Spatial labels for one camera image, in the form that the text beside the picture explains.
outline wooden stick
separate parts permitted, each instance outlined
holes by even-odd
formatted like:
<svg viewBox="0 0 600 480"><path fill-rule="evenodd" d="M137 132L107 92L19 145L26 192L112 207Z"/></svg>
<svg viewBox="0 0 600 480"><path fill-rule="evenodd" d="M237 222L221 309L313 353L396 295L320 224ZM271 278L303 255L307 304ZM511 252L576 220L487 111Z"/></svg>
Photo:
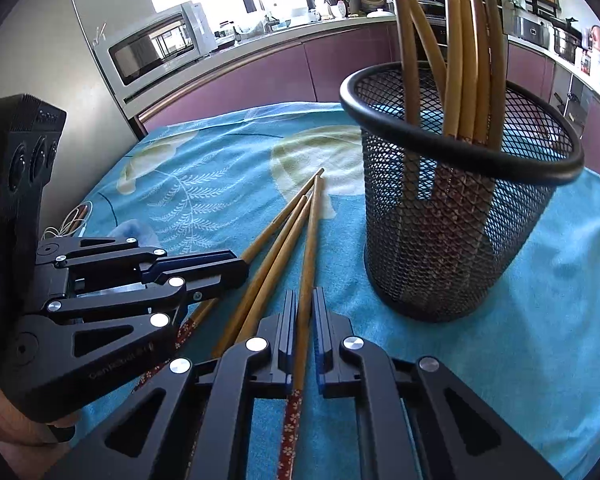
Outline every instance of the wooden stick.
<svg viewBox="0 0 600 480"><path fill-rule="evenodd" d="M487 16L482 0L471 0L474 17L475 43L478 47L478 82L476 91L474 143L487 143L489 123L491 63L489 60L489 35Z"/></svg>
<svg viewBox="0 0 600 480"><path fill-rule="evenodd" d="M304 260L300 277L300 297L298 301L298 318L296 321L296 350L294 352L293 388L304 388L304 370L306 354L309 347L311 327L311 302L314 293L315 253L318 245L318 220L320 219L320 194L322 179L317 176L314 180L314 196L312 197L309 223L304 245Z"/></svg>
<svg viewBox="0 0 600 480"><path fill-rule="evenodd" d="M402 57L402 83L404 85L404 120L420 126L420 75L418 54L413 33L409 0L394 0L397 11L398 38Z"/></svg>
<svg viewBox="0 0 600 480"><path fill-rule="evenodd" d="M276 288L278 280L280 279L282 272L285 270L286 263L289 261L291 253L293 253L296 242L298 241L298 237L304 228L304 223L309 216L309 209L314 201L314 197L315 195L312 196L311 200L304 204L300 216L296 220L294 226L291 228L291 232L286 237L285 242L282 244L282 248L280 249L278 256L276 256L276 259L273 262L267 277L262 283L262 287L260 288L256 299L253 301L251 310L247 314L244 324L242 325L242 328L235 339L236 343L245 341L255 335L258 329L258 324L260 323L260 319L262 318L264 310L267 306L269 296L273 292L274 288Z"/></svg>
<svg viewBox="0 0 600 480"><path fill-rule="evenodd" d="M460 0L462 14L462 97L458 137L472 142L475 127L475 105L478 87L478 46L475 41L471 1Z"/></svg>
<svg viewBox="0 0 600 480"><path fill-rule="evenodd" d="M306 372L307 351L311 333L311 303L314 293L315 253L318 245L318 217L320 216L320 191L322 179L317 176L314 183L309 225L306 231L304 260L300 277L300 298L296 318L296 346L294 348L293 390L286 400L280 454L278 457L278 480L290 480L296 457L296 444L300 431L302 391Z"/></svg>
<svg viewBox="0 0 600 480"><path fill-rule="evenodd" d="M278 256L278 253L280 252L280 249L282 248L286 237L288 236L296 220L298 219L298 216L302 211L302 208L304 207L306 201L306 196L300 198L298 204L296 205L296 208L292 211L291 216L288 218L288 220L285 223L285 226L282 228L282 231L280 231L280 234L276 238L276 241L273 242L269 253L267 253L267 256L260 264L258 272L256 272L256 275L251 280L251 283L249 283L247 290L242 295L240 303L235 308L234 314L224 327L224 332L218 340L218 343L216 343L214 350L211 352L211 357L213 359L221 357L222 354L224 354L224 352L226 352L226 350L234 344L235 338L238 335L238 332L240 332L244 320L247 317L247 314L249 313L251 305L253 304L253 300L255 300L256 296L258 295L260 287L262 286L262 283L264 282L265 278L267 277L267 274L269 273L269 269L273 265L276 256Z"/></svg>
<svg viewBox="0 0 600 480"><path fill-rule="evenodd" d="M320 176L324 173L324 168L320 168L318 171L314 173L314 175L306 181L304 186L301 187L300 191L296 193L296 195L286 204L285 208L278 213L278 215L270 222L268 226L264 228L264 230L257 236L257 238L251 242L249 247L247 247L242 254L240 255L241 259L250 264L253 259L257 256L257 254L262 250L264 244L267 243L267 240L271 237L273 233L275 233L278 228L282 225L282 222L286 220L289 216L289 213L293 211L296 207L300 199L307 194L307 192L311 189L311 186L314 184L314 178L316 176ZM198 327L203 319L207 316L209 312L213 309L213 307L218 304L220 298L213 298L212 300L203 301L198 305L198 307L192 312L191 316L187 320L193 329Z"/></svg>
<svg viewBox="0 0 600 480"><path fill-rule="evenodd" d="M408 0L409 7L411 9L411 18L416 26L420 41L424 47L424 52L427 55L429 61L429 67L433 74L433 79L436 82L438 88L438 94L440 95L440 102L445 102L445 88L446 88L446 63L442 57L442 51L438 45L438 40L433 34L431 24L422 10L422 6L418 3L418 0Z"/></svg>
<svg viewBox="0 0 600 480"><path fill-rule="evenodd" d="M462 99L462 12L460 0L446 1L446 91L442 134L456 138Z"/></svg>
<svg viewBox="0 0 600 480"><path fill-rule="evenodd" d="M489 25L489 47L491 49L491 123L487 146L494 150L502 147L504 128L505 97L507 91L507 67L504 59L504 35L496 0L485 0Z"/></svg>
<svg viewBox="0 0 600 480"><path fill-rule="evenodd" d="M266 226L264 230L256 237L256 239L242 252L240 257L245 262L250 264L253 261L269 237L278 230L278 228L282 225L282 222L284 222L286 217L289 216L289 213L291 213L298 202L300 202L300 199L314 185L314 178L323 173L324 168L320 168L318 171L316 171L314 175L306 181L304 186L301 187L300 191L298 191L296 195L285 205L284 209L278 213L278 215L269 223L269 225ZM212 300L202 301L198 305L191 316L189 316L189 319L187 319L178 329L178 334L176 336L176 348L180 348L180 346L182 346L185 341L189 339L193 331L200 326L206 316L214 309L219 301L219 298L213 298ZM136 384L133 391L136 391L140 386L151 379L151 377L157 374L164 367L164 365L165 363L162 363L145 372L142 377L140 377L140 381L138 384Z"/></svg>

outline camera lens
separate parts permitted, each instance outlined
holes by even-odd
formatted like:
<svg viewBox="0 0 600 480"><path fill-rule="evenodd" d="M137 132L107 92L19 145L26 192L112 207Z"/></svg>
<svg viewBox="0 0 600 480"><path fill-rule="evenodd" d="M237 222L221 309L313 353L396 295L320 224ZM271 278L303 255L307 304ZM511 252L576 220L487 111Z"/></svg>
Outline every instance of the camera lens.
<svg viewBox="0 0 600 480"><path fill-rule="evenodd" d="M51 165L56 160L56 154L58 153L58 144L54 141L49 148L49 154L46 156L46 166L51 168Z"/></svg>
<svg viewBox="0 0 600 480"><path fill-rule="evenodd" d="M18 184L22 180L22 175L24 174L24 169L27 165L24 160L25 149L21 144L18 146L18 149L13 154L13 158L11 159L11 167L9 169L9 189L11 191L16 191Z"/></svg>
<svg viewBox="0 0 600 480"><path fill-rule="evenodd" d="M40 171L45 166L46 157L46 141L45 137L40 137L36 144L36 149L33 150L31 155L31 165L29 167L29 178L33 182L36 177L40 174Z"/></svg>

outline stainless steel appliance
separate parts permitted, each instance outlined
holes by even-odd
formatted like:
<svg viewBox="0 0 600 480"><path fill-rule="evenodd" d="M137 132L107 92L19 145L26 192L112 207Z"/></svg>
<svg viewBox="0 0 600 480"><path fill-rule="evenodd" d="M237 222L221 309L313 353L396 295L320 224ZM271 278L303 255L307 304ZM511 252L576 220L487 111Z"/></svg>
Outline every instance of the stainless steel appliance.
<svg viewBox="0 0 600 480"><path fill-rule="evenodd" d="M549 31L544 25L532 22L526 18L514 18L514 36L529 41L542 48L549 48Z"/></svg>
<svg viewBox="0 0 600 480"><path fill-rule="evenodd" d="M569 63L576 63L576 49L580 46L580 41L573 34L561 28L554 27L554 50L561 58Z"/></svg>
<svg viewBox="0 0 600 480"><path fill-rule="evenodd" d="M122 105L170 72L215 50L216 37L202 5L187 2L154 14L118 34L107 34L94 51Z"/></svg>

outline microwave oven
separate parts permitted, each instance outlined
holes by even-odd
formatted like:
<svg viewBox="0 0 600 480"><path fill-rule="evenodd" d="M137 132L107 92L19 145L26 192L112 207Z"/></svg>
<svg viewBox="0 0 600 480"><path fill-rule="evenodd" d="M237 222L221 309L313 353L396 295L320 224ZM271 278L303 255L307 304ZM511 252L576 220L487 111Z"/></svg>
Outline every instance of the microwave oven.
<svg viewBox="0 0 600 480"><path fill-rule="evenodd" d="M148 20L107 34L96 58L121 105L153 83L216 49L201 4L187 2Z"/></svg>

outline stainless steel pot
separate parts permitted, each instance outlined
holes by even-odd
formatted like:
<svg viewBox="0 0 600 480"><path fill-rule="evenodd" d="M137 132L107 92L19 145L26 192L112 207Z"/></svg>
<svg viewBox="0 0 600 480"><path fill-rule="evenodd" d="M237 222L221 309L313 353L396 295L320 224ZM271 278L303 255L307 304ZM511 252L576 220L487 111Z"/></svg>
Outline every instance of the stainless steel pot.
<svg viewBox="0 0 600 480"><path fill-rule="evenodd" d="M562 59L570 63L576 62L576 48L580 46L578 39L561 28L554 27L554 50Z"/></svg>

